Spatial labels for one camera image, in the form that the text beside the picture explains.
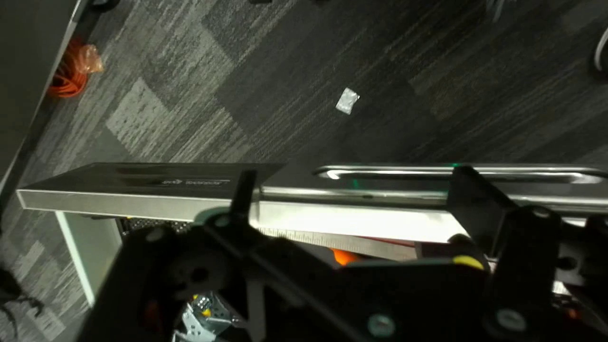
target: gray carpet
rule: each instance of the gray carpet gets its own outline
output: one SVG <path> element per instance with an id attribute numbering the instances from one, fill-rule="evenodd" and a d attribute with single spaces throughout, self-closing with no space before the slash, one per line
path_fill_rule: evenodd
<path id="1" fill-rule="evenodd" d="M 107 70 L 42 111 L 21 182 L 93 161 L 608 163 L 608 81 L 589 72 L 604 24 L 602 0 L 500 22 L 481 0 L 124 0 L 89 37 Z M 365 96 L 352 119 L 344 87 Z M 50 303 L 44 322 L 15 307 L 21 339 L 72 339 L 86 303 L 53 216 L 12 201 L 4 229 L 2 260 Z"/>

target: metal bar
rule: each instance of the metal bar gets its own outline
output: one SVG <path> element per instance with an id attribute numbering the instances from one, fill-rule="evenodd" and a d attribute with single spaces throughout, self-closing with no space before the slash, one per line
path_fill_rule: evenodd
<path id="1" fill-rule="evenodd" d="M 608 172 L 595 167 L 566 165 L 475 165 L 488 180 L 563 180 L 572 184 L 597 184 L 608 180 Z M 392 165 L 323 165 L 317 174 L 325 180 L 342 176 L 411 176 L 411 178 L 449 178 L 454 167 L 392 167 Z"/>

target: white paper scrap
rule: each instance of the white paper scrap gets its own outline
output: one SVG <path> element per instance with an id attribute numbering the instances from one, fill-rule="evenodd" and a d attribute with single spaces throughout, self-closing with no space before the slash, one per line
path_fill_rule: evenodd
<path id="1" fill-rule="evenodd" d="M 336 102 L 336 110 L 344 111 L 344 113 L 352 113 L 354 111 L 354 106 L 355 102 L 361 98 L 359 92 L 352 91 L 352 89 L 344 89 L 338 102 Z"/>

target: orange part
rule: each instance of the orange part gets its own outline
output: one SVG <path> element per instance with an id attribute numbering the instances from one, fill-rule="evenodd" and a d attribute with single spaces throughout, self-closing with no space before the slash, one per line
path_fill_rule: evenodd
<path id="1" fill-rule="evenodd" d="M 335 252 L 335 260 L 336 260 L 340 265 L 348 265 L 348 263 L 352 263 L 352 262 L 357 260 L 357 254 L 348 252 L 348 250 L 333 248 L 333 252 Z"/>
<path id="2" fill-rule="evenodd" d="M 82 43 L 80 41 L 70 41 L 67 47 L 61 64 L 53 75 L 53 83 L 50 87 L 50 94 L 55 98 L 72 98 L 78 96 L 88 81 L 89 73 L 82 68 Z"/>

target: orange object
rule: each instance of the orange object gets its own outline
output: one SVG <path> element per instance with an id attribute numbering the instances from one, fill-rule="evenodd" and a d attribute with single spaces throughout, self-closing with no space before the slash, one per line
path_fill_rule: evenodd
<path id="1" fill-rule="evenodd" d="M 95 45 L 84 45 L 72 39 L 53 75 L 50 94 L 55 98 L 78 96 L 93 72 L 101 72 L 103 62 Z"/>
<path id="2" fill-rule="evenodd" d="M 336 260 L 340 265 L 348 265 L 348 263 L 352 263 L 352 262 L 357 260 L 357 254 L 348 252 L 348 250 L 333 248 L 333 252 L 335 252 L 335 260 Z"/>

